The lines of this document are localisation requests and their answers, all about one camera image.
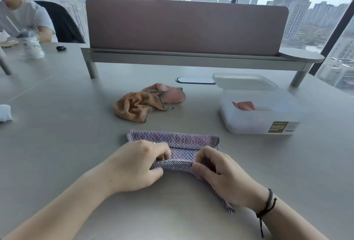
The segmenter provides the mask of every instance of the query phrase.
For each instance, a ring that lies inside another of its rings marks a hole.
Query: table surface
[[[46,57],[26,60],[7,49],[15,73],[0,72],[0,104],[13,121],[0,124],[0,237],[44,207],[81,174],[126,142],[130,129],[218,135],[219,149],[330,239],[352,239],[353,109],[347,94],[295,72],[99,63],[91,80],[78,44],[43,44]],[[292,136],[234,135],[219,116],[221,89],[179,84],[177,77],[213,72],[258,73],[288,89],[311,111]],[[112,104],[155,82],[181,86],[187,99],[146,123],[117,118]],[[201,181],[165,171],[153,186],[103,202],[77,239],[260,239],[250,210],[229,214]]]

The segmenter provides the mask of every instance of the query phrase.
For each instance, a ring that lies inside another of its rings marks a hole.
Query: product label
[[[293,133],[300,122],[273,122],[268,133]]]

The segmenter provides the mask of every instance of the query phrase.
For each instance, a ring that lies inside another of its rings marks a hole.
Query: white lid
[[[216,85],[226,90],[276,90],[278,86],[258,74],[214,73]]]

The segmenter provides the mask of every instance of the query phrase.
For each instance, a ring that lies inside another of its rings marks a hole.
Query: white t-shirt
[[[18,32],[7,17],[19,31],[38,32],[38,26],[48,27],[53,31],[52,42],[58,42],[47,10],[34,1],[22,0],[21,6],[16,10],[10,10],[6,3],[0,1],[0,31],[4,29],[11,37],[16,37]]]

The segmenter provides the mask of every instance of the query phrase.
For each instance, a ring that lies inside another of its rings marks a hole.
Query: purple waffle-weave towel
[[[162,167],[165,169],[186,171],[192,173],[192,164],[195,160],[197,152],[204,146],[210,146],[218,149],[219,137],[215,135],[194,135],[172,132],[150,132],[130,130],[127,133],[128,141],[147,140],[156,143],[166,142],[171,149],[171,159],[164,161],[156,161],[151,169]],[[232,207],[221,198],[210,184],[204,180],[212,191],[222,200],[229,213],[235,211]]]

